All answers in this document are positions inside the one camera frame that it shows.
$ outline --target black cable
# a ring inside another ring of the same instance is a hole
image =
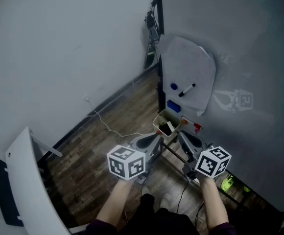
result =
[[[180,197],[180,200],[179,200],[179,203],[178,203],[178,207],[177,207],[177,214],[178,214],[179,205],[180,205],[180,202],[181,202],[181,199],[182,199],[182,195],[185,192],[185,190],[187,189],[188,185],[189,185],[189,181],[187,182],[186,187],[183,189],[183,191],[181,193],[181,197]]]
[[[151,6],[155,7],[156,4],[157,4],[156,0],[153,0],[152,3],[151,3]]]
[[[198,216],[199,216],[199,212],[200,212],[200,210],[202,209],[203,205],[204,205],[204,201],[203,201],[202,205],[200,206],[200,208],[199,208],[199,210],[197,211],[197,214],[196,214],[196,216],[195,216],[195,228],[196,228],[197,218],[198,218]]]
[[[150,13],[151,11],[152,11],[151,13],[153,14],[153,18],[154,18],[154,20],[155,20],[155,14],[154,14],[155,6],[156,6],[156,3],[154,4],[154,2],[152,2],[149,11],[148,11],[147,14],[146,14],[146,17],[145,17],[146,27],[147,27],[147,17],[148,17],[148,15],[149,15],[149,13]],[[155,41],[151,38],[150,29],[147,28],[147,30],[148,30],[149,38],[150,38],[151,42],[153,43],[154,52],[155,52],[156,60],[157,60],[157,63],[158,63],[159,60],[158,60],[158,56],[157,56],[157,53],[156,53],[156,49],[157,49],[156,44],[158,44],[159,41],[156,41],[156,42],[155,42]]]

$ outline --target white cube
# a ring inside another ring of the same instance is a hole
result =
[[[214,178],[225,171],[230,158],[231,155],[220,146],[202,151],[195,166],[195,170],[209,178]]]
[[[129,180],[145,172],[145,154],[128,147],[117,145],[107,153],[109,171]]]

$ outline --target power outlet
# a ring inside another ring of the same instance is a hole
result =
[[[84,96],[82,97],[82,99],[83,99],[83,101],[85,101],[85,102],[87,102],[87,103],[90,101],[90,98],[89,98],[89,95],[88,95],[88,94],[84,95]]]

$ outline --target sleeve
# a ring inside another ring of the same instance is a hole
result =
[[[231,224],[223,223],[213,228],[209,235],[237,235],[237,232]]]
[[[116,235],[117,229],[115,226],[111,224],[96,219],[87,226],[84,235],[96,235],[96,234]]]

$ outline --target white cable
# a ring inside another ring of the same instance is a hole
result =
[[[108,126],[106,123],[104,123],[104,122],[102,121],[101,115],[93,108],[93,106],[92,106],[90,100],[89,100],[88,98],[86,98],[85,100],[89,103],[89,105],[91,106],[92,110],[96,113],[96,114],[93,115],[93,116],[87,115],[86,118],[87,118],[87,117],[94,117],[94,116],[98,115],[98,116],[99,116],[99,120],[101,121],[101,123],[104,124],[104,125],[106,125],[106,127],[108,128],[108,130],[109,130],[110,132],[115,132],[115,133],[117,133],[117,134],[118,134],[120,137],[122,137],[122,138],[127,137],[127,136],[131,136],[131,135],[141,135],[141,136],[144,135],[144,134],[141,134],[141,133],[138,133],[138,132],[135,132],[135,133],[132,133],[132,134],[128,134],[128,135],[121,135],[121,134],[119,134],[117,131],[111,130],[111,129],[109,128],[109,126]]]

